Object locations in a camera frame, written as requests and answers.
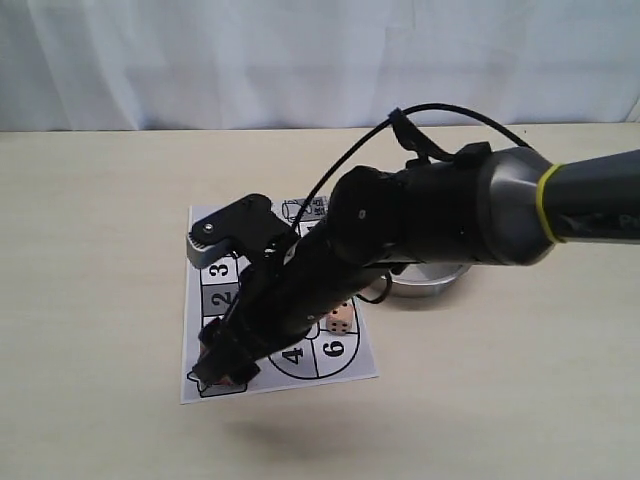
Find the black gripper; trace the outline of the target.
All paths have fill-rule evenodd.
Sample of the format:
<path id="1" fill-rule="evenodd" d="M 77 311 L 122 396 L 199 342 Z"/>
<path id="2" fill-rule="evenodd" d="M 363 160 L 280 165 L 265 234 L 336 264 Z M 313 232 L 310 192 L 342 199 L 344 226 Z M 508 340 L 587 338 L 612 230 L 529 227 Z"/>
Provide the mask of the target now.
<path id="1" fill-rule="evenodd" d="M 198 334 L 193 373 L 205 385 L 228 376 L 247 384 L 260 372 L 255 360 L 301 340 L 323 316 L 381 279 L 388 262 L 348 258 L 326 219 L 285 254 L 250 265 L 230 313 Z"/>

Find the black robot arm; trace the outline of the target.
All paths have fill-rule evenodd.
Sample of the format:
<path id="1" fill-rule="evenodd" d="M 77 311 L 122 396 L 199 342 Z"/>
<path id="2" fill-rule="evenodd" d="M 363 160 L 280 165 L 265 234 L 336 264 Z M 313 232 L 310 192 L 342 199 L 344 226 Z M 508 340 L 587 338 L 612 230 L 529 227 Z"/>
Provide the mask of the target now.
<path id="1" fill-rule="evenodd" d="M 536 151 L 465 146 L 451 160 L 383 172 L 357 166 L 305 235 L 249 194 L 196 222 L 188 258 L 247 258 L 224 317 L 199 335 L 194 374 L 245 383 L 333 308 L 409 264 L 528 266 L 559 243 L 639 239 L 639 154 L 553 164 Z"/>

